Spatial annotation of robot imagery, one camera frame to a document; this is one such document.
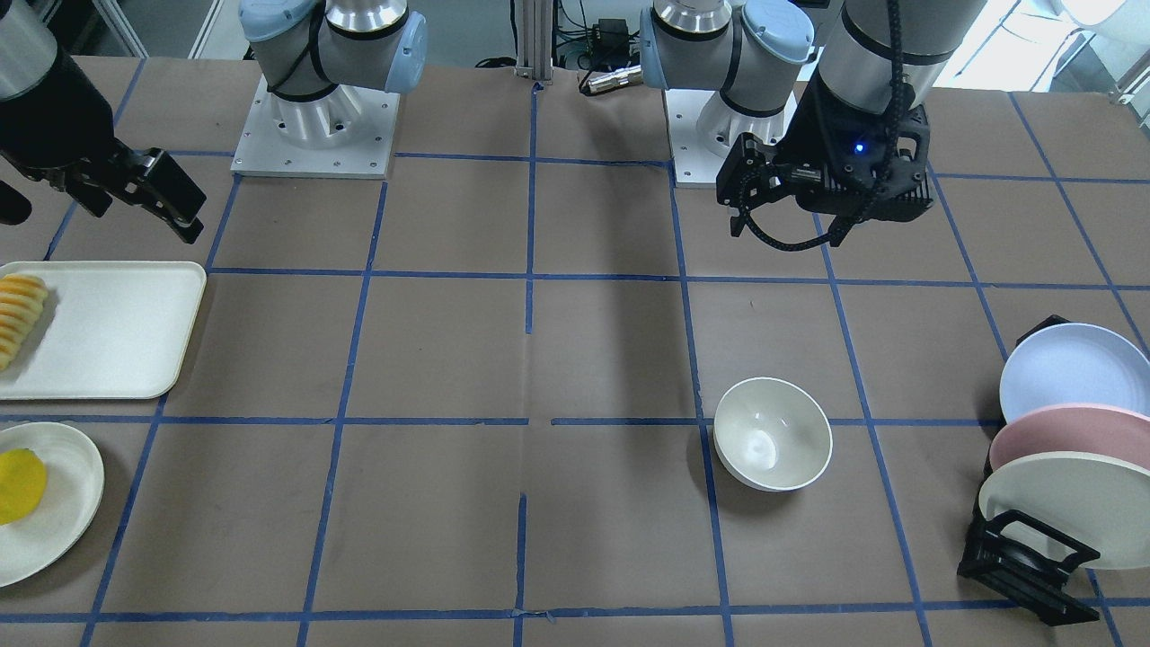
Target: yellow object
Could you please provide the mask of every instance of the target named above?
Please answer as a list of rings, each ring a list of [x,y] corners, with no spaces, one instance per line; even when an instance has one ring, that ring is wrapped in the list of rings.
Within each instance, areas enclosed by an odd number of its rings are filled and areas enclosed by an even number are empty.
[[[0,371],[20,353],[44,311],[47,296],[48,288],[38,276],[9,274],[0,277]]]
[[[0,526],[31,515],[47,485],[48,469],[31,449],[0,454]]]

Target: dish rack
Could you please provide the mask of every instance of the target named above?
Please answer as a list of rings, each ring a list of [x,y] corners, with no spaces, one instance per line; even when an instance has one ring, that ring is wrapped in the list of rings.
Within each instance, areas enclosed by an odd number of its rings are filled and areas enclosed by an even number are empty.
[[[1019,338],[1017,345],[1030,336],[1070,323],[1057,314]],[[990,459],[983,468],[983,480],[990,476]],[[1063,561],[1056,562],[1033,548],[1003,536],[1011,524],[1022,524],[1071,549]],[[974,503],[974,515],[966,532],[966,548],[958,564],[958,575],[982,583],[1038,616],[1050,626],[1096,622],[1098,611],[1064,588],[1071,573],[1082,564],[1097,560],[1101,554],[1082,541],[1027,515],[1022,510],[1006,510],[986,519]]]

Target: rectangular tray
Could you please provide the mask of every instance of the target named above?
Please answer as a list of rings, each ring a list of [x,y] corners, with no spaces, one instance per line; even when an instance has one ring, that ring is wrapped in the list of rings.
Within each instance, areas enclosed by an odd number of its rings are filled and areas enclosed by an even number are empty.
[[[176,384],[204,295],[186,261],[16,261],[48,286],[44,314],[0,371],[0,400],[158,398]]]

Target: plate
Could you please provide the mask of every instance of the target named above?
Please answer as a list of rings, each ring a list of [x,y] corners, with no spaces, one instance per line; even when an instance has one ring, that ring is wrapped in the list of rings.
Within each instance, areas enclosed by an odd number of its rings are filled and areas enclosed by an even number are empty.
[[[1046,452],[1101,454],[1150,470],[1150,418],[1104,405],[1044,407],[998,432],[990,468]]]
[[[0,587],[36,575],[67,553],[92,523],[103,496],[100,453],[78,430],[29,423],[0,431],[0,452],[20,448],[44,461],[48,485],[31,515],[0,526]]]
[[[186,261],[17,261],[44,279],[44,314],[0,400],[158,398],[179,376],[207,276]]]
[[[1021,510],[1098,550],[1091,569],[1150,567],[1150,470],[1080,452],[1023,456],[990,475],[979,491],[979,509],[992,519]],[[1051,560],[1070,550],[1021,524],[1003,534]]]
[[[1052,405],[1109,405],[1150,415],[1150,362],[1125,338],[1090,323],[1060,323],[1018,345],[998,400],[1007,423]]]

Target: yellow lemon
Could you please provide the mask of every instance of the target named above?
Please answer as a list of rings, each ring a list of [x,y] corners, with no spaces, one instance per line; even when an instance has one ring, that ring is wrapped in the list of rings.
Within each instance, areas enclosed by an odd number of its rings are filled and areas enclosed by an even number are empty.
[[[48,470],[31,449],[0,454],[0,526],[32,514],[48,485]]]

